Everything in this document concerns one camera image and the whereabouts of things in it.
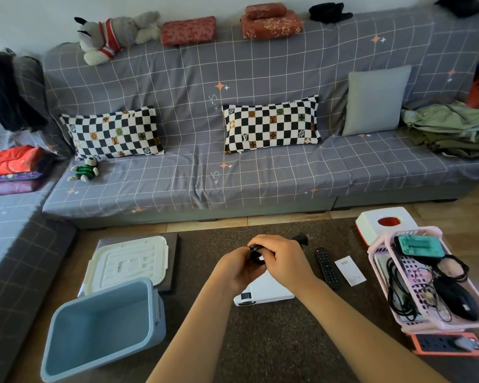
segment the hand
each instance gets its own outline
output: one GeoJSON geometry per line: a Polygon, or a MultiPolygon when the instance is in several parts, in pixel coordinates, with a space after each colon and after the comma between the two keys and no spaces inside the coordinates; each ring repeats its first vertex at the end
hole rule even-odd
{"type": "Polygon", "coordinates": [[[266,271],[265,265],[254,264],[249,261],[250,249],[240,247],[225,254],[215,266],[212,277],[218,277],[225,282],[234,296],[246,289],[249,283],[262,276],[266,271]]]}
{"type": "Polygon", "coordinates": [[[278,235],[258,235],[249,246],[260,244],[266,249],[259,252],[265,259],[271,276],[296,295],[296,290],[307,281],[316,279],[300,244],[278,235]]]}

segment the plush toy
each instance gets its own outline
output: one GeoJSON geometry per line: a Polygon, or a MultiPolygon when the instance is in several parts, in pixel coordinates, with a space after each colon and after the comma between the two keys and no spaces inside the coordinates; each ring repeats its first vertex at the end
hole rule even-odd
{"type": "Polygon", "coordinates": [[[78,30],[84,59],[90,66],[108,62],[121,48],[143,44],[160,37],[156,22],[160,12],[145,12],[135,18],[115,17],[104,23],[91,22],[81,17],[75,21],[82,26],[78,30]]]}
{"type": "Polygon", "coordinates": [[[100,175],[97,170],[97,161],[94,157],[89,157],[86,159],[85,165],[72,166],[71,171],[75,172],[75,175],[68,178],[68,181],[82,180],[86,183],[87,181],[100,175]]]}

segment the grid pattern fabric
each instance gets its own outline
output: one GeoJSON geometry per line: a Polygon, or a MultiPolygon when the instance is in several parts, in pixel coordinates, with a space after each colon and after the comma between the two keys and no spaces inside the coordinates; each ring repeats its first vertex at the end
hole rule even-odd
{"type": "Polygon", "coordinates": [[[0,383],[76,232],[41,211],[64,170],[58,165],[36,192],[0,196],[0,383]]]}
{"type": "Polygon", "coordinates": [[[49,150],[61,157],[70,157],[73,151],[65,141],[57,122],[46,108],[46,94],[41,65],[31,57],[13,60],[16,84],[20,95],[47,120],[43,130],[37,132],[9,132],[0,124],[0,151],[19,145],[33,145],[49,150]]]}
{"type": "Polygon", "coordinates": [[[276,105],[224,105],[225,153],[262,147],[317,144],[318,95],[276,105]]]}
{"type": "Polygon", "coordinates": [[[117,158],[163,154],[153,107],[110,114],[60,116],[77,149],[77,158],[117,158]]]}
{"type": "Polygon", "coordinates": [[[88,66],[78,44],[43,61],[48,108],[91,115],[153,105],[163,156],[100,164],[91,185],[61,180],[44,211],[67,218],[319,201],[382,188],[479,180],[479,160],[432,154],[405,134],[338,137],[348,73],[411,65],[404,102],[466,96],[479,54],[479,14],[457,19],[437,5],[304,23],[290,38],[251,41],[219,28],[212,43],[132,46],[88,66]],[[319,95],[320,144],[224,155],[223,105],[270,105],[319,95]]]}

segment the instruction card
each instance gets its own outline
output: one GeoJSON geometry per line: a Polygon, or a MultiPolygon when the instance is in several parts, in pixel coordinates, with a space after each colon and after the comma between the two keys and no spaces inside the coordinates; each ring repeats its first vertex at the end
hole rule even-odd
{"type": "Polygon", "coordinates": [[[351,286],[355,286],[366,281],[366,277],[364,277],[350,256],[336,260],[335,264],[351,286]]]}

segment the blue plastic bin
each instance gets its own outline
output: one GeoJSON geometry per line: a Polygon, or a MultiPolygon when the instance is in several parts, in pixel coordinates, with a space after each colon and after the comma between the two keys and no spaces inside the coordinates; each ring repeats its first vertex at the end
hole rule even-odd
{"type": "Polygon", "coordinates": [[[66,302],[51,324],[41,365],[45,382],[64,379],[163,341],[163,301],[149,278],[137,278],[66,302]]]}

